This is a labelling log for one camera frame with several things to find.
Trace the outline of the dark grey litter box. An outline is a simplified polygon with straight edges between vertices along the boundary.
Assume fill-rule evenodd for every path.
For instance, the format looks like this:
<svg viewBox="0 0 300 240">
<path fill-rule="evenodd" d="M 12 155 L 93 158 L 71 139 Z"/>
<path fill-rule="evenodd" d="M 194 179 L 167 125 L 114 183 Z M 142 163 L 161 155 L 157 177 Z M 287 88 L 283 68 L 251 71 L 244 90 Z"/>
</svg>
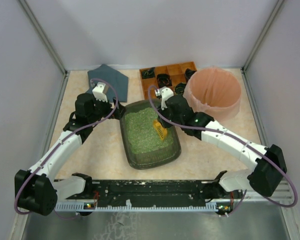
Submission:
<svg viewBox="0 0 300 240">
<path fill-rule="evenodd" d="M 182 152 L 175 127 L 161 140 L 153 127 L 158 115 L 148 100 L 125 106 L 120 131 L 128 164 L 137 170 L 156 168 L 176 160 Z"/>
</svg>

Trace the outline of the yellow litter scoop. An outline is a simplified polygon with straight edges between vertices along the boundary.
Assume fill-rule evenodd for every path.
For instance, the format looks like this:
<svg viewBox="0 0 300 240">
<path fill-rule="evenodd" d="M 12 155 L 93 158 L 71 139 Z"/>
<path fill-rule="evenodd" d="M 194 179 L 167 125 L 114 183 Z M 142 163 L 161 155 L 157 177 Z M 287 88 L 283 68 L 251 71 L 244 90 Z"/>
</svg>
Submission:
<svg viewBox="0 0 300 240">
<path fill-rule="evenodd" d="M 164 141 L 168 135 L 168 130 L 164 128 L 161 123 L 155 119 L 152 123 L 154 130 L 157 132 L 161 141 Z"/>
</svg>

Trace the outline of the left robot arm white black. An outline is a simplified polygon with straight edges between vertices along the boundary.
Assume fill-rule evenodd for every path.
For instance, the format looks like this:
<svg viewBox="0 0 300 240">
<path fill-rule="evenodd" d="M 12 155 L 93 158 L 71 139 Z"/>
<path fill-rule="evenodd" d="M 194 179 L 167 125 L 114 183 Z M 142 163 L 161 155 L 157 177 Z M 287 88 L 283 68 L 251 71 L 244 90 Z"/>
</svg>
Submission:
<svg viewBox="0 0 300 240">
<path fill-rule="evenodd" d="M 37 213 L 49 215 L 60 200 L 89 196 L 93 193 L 93 180 L 83 173 L 55 181 L 56 175 L 68 158 L 87 140 L 94 127 L 107 119 L 120 119 L 125 108 L 118 98 L 113 104 L 96 99 L 91 93 L 77 96 L 75 110 L 57 142 L 30 169 L 19 170 L 14 177 L 14 210 L 20 215 Z"/>
</svg>

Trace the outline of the trash bin with pink bag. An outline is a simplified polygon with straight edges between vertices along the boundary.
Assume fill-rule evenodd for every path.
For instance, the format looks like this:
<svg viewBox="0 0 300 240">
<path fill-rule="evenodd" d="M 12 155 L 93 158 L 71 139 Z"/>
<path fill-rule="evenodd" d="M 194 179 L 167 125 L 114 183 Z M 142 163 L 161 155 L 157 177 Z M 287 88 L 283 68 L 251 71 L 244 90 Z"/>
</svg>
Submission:
<svg viewBox="0 0 300 240">
<path fill-rule="evenodd" d="M 188 80 L 183 97 L 194 112 L 203 112 L 222 122 L 240 111 L 242 88 L 230 71 L 207 67 Z"/>
</svg>

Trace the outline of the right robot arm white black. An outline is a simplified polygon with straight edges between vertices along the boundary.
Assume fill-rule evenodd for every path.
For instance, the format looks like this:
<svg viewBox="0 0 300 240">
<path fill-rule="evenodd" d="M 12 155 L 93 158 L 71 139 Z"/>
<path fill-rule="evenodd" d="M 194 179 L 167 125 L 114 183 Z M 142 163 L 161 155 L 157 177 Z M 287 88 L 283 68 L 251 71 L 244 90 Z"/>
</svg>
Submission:
<svg viewBox="0 0 300 240">
<path fill-rule="evenodd" d="M 266 147 L 231 132 L 212 116 L 193 111 L 182 95 L 162 97 L 157 109 L 163 116 L 159 119 L 163 127 L 175 123 L 187 135 L 223 149 L 246 166 L 244 170 L 221 174 L 218 183 L 226 192 L 254 190 L 271 197 L 283 179 L 282 174 L 287 172 L 279 146 Z"/>
</svg>

